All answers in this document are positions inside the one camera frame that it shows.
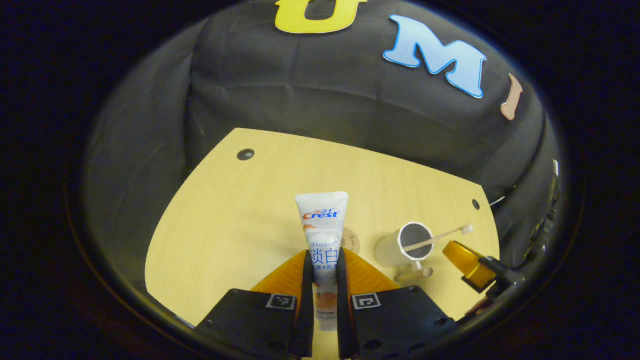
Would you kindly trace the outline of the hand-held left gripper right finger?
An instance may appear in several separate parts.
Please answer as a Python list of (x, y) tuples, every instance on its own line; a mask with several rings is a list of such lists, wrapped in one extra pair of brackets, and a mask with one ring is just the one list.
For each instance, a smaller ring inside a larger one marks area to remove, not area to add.
[(400, 287), (345, 248), (339, 251), (337, 280), (342, 360), (416, 360), (458, 328), (421, 287)]

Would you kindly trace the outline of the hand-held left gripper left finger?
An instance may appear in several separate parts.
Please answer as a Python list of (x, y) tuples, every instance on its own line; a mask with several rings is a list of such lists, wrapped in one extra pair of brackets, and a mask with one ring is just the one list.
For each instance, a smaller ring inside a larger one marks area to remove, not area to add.
[(310, 251), (286, 260), (249, 291), (229, 290), (195, 328), (238, 359), (313, 355), (313, 262)]

